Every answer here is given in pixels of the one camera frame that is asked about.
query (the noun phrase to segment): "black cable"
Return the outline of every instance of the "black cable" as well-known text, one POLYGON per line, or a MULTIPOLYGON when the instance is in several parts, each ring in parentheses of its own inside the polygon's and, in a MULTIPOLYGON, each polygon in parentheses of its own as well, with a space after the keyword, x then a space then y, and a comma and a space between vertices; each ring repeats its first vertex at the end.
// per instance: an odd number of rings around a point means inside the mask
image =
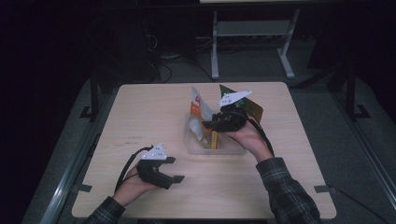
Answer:
POLYGON ((367 211, 369 211, 371 214, 373 214, 374 216, 376 216, 378 219, 380 219, 381 221, 383 221, 384 223, 389 224, 383 217, 381 217, 377 212, 375 212, 373 209, 369 208, 367 205, 359 202, 357 199, 353 198, 352 196, 350 196, 349 194, 347 194, 346 192, 332 186, 332 185, 327 185, 330 189, 334 189, 335 192, 337 193, 341 193, 342 195, 346 196, 350 201, 360 205, 361 207, 363 207, 364 209, 366 209, 367 211))
POLYGON ((264 140, 265 145, 267 145, 268 149, 270 150, 271 154, 273 156, 275 156, 274 150, 272 148, 271 142, 268 139, 267 135, 264 132, 264 129, 262 128, 262 126, 258 123, 256 123, 256 121, 254 121, 254 119, 248 119, 248 121, 256 128, 257 131, 259 131, 259 134, 262 136, 262 140, 264 140))
POLYGON ((137 175, 137 173, 134 174, 134 175, 130 175, 130 176, 126 177, 125 179, 122 180, 122 182, 124 182, 125 180, 127 180, 127 179, 129 179, 129 178, 132 178, 132 177, 134 177, 134 176, 136 176, 136 175, 137 175))
POLYGON ((128 171, 129 166, 134 161, 134 158, 136 158, 137 154, 139 154, 140 152, 145 151, 145 150, 149 151, 152 148, 153 148, 153 146, 143 147, 143 148, 140 148, 139 150, 137 150, 136 153, 132 154, 131 158, 129 158, 129 160, 126 162, 124 168, 122 169, 122 172, 120 174, 119 180, 117 181, 116 188, 114 189, 114 192, 116 192, 117 189, 119 189, 119 187, 121 186, 123 178, 125 177, 125 174, 128 171))

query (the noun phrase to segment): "person's left hand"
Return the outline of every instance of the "person's left hand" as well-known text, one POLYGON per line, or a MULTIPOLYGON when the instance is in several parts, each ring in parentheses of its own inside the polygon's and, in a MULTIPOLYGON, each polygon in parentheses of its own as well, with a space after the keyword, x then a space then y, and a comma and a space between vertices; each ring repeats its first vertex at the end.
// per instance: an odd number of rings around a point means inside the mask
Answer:
POLYGON ((136 166, 137 164, 128 171, 119 189, 113 195, 113 199, 122 206, 133 202, 147 191, 159 189, 155 185, 144 182, 137 174, 136 166))

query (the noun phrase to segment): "white metal frame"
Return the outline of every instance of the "white metal frame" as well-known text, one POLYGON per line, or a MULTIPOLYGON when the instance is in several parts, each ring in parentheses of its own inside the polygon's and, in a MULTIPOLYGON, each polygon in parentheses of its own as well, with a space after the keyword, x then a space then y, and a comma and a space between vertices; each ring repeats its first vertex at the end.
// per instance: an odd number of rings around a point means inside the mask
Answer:
POLYGON ((218 36, 238 36, 238 35, 283 35, 285 43, 283 47, 277 49, 280 61, 287 78, 294 78, 294 73, 286 56, 293 36, 294 28, 297 22, 300 9, 293 12, 291 20, 285 21, 218 21, 218 12, 213 14, 213 46, 212 46, 212 78, 219 79, 218 63, 218 36))

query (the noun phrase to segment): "wrist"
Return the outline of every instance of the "wrist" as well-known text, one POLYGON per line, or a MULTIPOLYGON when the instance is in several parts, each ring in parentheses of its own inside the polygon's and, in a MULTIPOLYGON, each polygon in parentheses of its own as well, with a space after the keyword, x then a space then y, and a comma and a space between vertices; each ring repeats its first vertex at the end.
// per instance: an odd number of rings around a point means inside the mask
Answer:
POLYGON ((117 194, 117 192, 113 195, 112 198, 114 199, 114 201, 116 201, 117 203, 119 203, 120 205, 122 205, 124 207, 129 204, 129 202, 126 202, 125 198, 120 196, 119 194, 117 194))
POLYGON ((250 150, 250 152, 256 158, 257 162, 265 161, 274 157, 264 142, 256 144, 254 148, 250 150))

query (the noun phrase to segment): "wooden table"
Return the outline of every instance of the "wooden table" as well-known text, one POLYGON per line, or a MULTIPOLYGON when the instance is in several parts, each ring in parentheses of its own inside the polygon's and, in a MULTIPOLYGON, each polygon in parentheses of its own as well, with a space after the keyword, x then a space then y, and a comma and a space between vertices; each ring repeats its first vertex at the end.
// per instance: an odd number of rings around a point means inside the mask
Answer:
MULTIPOLYGON (((224 83, 235 91, 252 90, 249 99, 264 109, 262 127, 275 154, 283 157, 292 176, 316 202, 322 218, 336 215, 328 192, 316 193, 325 185, 289 90, 284 83, 224 83)), ((273 218, 268 195, 255 165, 245 155, 191 155, 183 143, 186 115, 190 111, 191 86, 217 108, 219 84, 146 84, 120 88, 106 126, 83 181, 92 186, 80 191, 72 213, 87 217, 111 196, 129 157, 141 147, 163 143, 174 164, 161 172, 184 175, 180 184, 158 189, 130 204, 124 217, 151 218, 273 218)))

